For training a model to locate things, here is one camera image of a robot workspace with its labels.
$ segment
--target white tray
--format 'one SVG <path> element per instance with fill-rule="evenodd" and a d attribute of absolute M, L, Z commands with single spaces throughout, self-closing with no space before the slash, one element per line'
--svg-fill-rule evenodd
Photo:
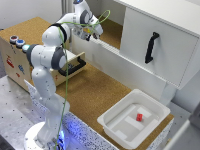
<path fill-rule="evenodd" d="M 141 122 L 137 114 L 143 114 Z M 170 109 L 146 95 L 133 90 L 98 118 L 105 133 L 126 149 L 136 149 L 169 115 Z"/>

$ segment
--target green cable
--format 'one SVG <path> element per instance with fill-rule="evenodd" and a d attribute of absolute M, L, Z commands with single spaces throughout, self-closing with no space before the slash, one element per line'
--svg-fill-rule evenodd
<path fill-rule="evenodd" d="M 103 15 L 108 12 L 108 15 L 102 20 L 99 22 L 99 20 L 103 17 Z M 74 22 L 63 22 L 61 24 L 64 24 L 64 23 L 71 23 L 71 24 L 75 24 L 75 25 L 81 25 L 81 26 L 91 26 L 93 27 L 91 33 L 93 33 L 94 31 L 94 28 L 96 25 L 99 25 L 101 23 L 103 23 L 104 21 L 106 21 L 108 19 L 108 17 L 110 16 L 110 10 L 106 10 L 97 20 L 97 22 L 93 25 L 88 25 L 88 24 L 78 24 L 78 23 L 74 23 Z M 63 39 L 63 36 L 62 36 L 62 33 L 61 33 L 61 30 L 60 30 L 60 27 L 58 27 L 59 29 L 59 34 L 60 34 L 60 37 L 61 37 L 61 40 L 62 40 L 62 43 L 63 43 L 63 48 L 65 50 L 65 58 L 66 58 L 66 62 L 67 62 L 67 50 L 66 50 L 66 47 L 65 47 L 65 43 L 64 43 L 64 39 Z M 60 125 L 59 125 L 59 129 L 58 129 L 58 134 L 57 134 L 57 139 L 56 139 L 56 144 L 55 144 L 55 147 L 54 147 L 54 150 L 56 150 L 56 146 L 57 146 L 57 142 L 58 142 L 58 138 L 59 138 L 59 133 L 60 133 L 60 128 L 61 128 L 61 125 L 62 125 L 62 121 L 63 121 L 63 115 L 64 115 L 64 111 L 65 111 L 65 106 L 66 106 L 66 102 L 67 102 L 67 88 L 68 88 L 68 64 L 66 65 L 66 93 L 65 93 L 65 102 L 64 102 L 64 106 L 63 106 L 63 111 L 62 111 L 62 116 L 61 116 L 61 122 L 60 122 Z"/>

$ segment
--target black handle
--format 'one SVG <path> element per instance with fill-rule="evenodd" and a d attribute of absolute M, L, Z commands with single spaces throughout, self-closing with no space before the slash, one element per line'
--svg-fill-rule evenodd
<path fill-rule="evenodd" d="M 151 57 L 153 46 L 154 46 L 154 40 L 157 39 L 160 35 L 156 32 L 153 33 L 153 36 L 151 37 L 147 49 L 147 54 L 145 57 L 145 63 L 148 64 L 153 60 L 153 57 Z"/>
<path fill-rule="evenodd" d="M 73 68 L 71 68 L 71 69 L 68 69 L 68 76 L 71 75 L 72 73 L 76 72 L 77 70 L 83 68 L 83 67 L 86 65 L 86 62 L 85 62 L 84 60 L 82 60 L 80 56 L 77 58 L 77 61 L 78 61 L 80 64 L 77 65 L 77 66 L 75 66 L 75 67 L 73 67 Z M 59 72 L 61 75 L 65 76 L 65 77 L 67 76 L 66 70 L 64 71 L 64 70 L 60 69 L 60 70 L 58 70 L 58 72 Z"/>

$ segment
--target red cube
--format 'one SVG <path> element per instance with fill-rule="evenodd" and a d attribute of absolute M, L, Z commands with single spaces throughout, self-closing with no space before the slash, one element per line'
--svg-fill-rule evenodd
<path fill-rule="evenodd" d="M 137 120 L 137 121 L 142 121 L 142 116 L 143 116 L 143 114 L 138 114 L 136 120 Z"/>

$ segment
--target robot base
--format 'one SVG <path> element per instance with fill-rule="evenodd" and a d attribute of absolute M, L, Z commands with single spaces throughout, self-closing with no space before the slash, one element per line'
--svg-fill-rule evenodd
<path fill-rule="evenodd" d="M 44 122 L 38 123 L 32 126 L 25 135 L 24 138 L 24 150 L 49 150 L 49 148 L 41 148 L 36 144 L 35 137 L 40 129 L 43 127 Z M 65 145 L 69 145 L 69 138 L 65 138 Z"/>

